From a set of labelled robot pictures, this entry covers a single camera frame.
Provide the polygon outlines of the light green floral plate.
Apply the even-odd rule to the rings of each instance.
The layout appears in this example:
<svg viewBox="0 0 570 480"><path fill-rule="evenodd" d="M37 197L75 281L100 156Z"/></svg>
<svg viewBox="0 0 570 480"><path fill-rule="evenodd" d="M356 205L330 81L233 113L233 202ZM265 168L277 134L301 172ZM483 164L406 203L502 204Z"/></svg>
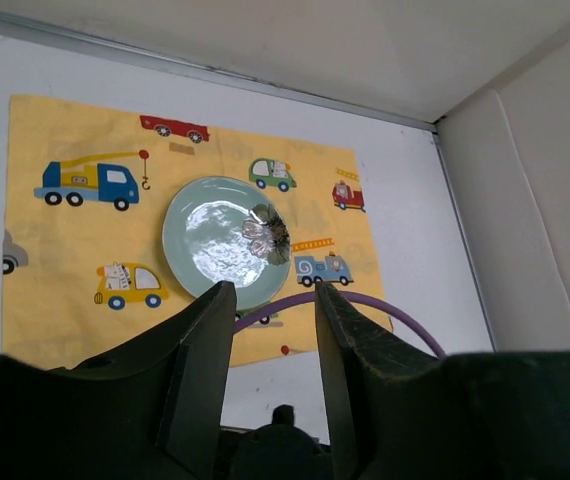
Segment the light green floral plate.
<svg viewBox="0 0 570 480"><path fill-rule="evenodd" d="M291 233L271 200L224 176L202 177L178 191L163 220L162 248L187 293L198 297L230 282L239 310L269 302L284 286L292 257Z"/></svg>

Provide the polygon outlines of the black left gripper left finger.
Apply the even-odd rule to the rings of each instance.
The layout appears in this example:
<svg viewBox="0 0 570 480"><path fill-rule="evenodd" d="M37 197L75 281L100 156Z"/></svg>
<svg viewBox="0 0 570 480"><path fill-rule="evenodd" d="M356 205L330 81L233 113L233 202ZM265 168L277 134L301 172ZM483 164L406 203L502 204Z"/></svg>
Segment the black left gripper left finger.
<svg viewBox="0 0 570 480"><path fill-rule="evenodd" d="M42 475L209 475L235 324L219 282L131 340L52 371Z"/></svg>

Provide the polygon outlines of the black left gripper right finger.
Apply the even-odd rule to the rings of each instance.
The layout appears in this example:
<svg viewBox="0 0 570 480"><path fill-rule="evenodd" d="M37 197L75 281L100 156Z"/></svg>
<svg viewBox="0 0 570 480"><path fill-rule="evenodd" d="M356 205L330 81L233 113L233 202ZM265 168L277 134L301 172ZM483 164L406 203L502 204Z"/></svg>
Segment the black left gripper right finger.
<svg viewBox="0 0 570 480"><path fill-rule="evenodd" d="M361 303L405 322L422 351L356 309ZM338 479L416 479L411 450L419 447L415 400L403 383L444 358L438 342L414 319L382 300L315 290L315 322L334 474Z"/></svg>

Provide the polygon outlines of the yellow vehicle print cloth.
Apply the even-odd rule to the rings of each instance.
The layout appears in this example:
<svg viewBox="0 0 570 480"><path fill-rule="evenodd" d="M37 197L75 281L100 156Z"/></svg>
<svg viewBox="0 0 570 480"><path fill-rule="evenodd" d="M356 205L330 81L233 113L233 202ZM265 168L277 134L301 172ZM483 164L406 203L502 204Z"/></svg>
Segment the yellow vehicle print cloth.
<svg viewBox="0 0 570 480"><path fill-rule="evenodd" d="M207 176L265 194L292 239L267 303L319 282L384 294L353 152L53 98L10 101L2 347L42 369L74 367L189 306L162 226Z"/></svg>

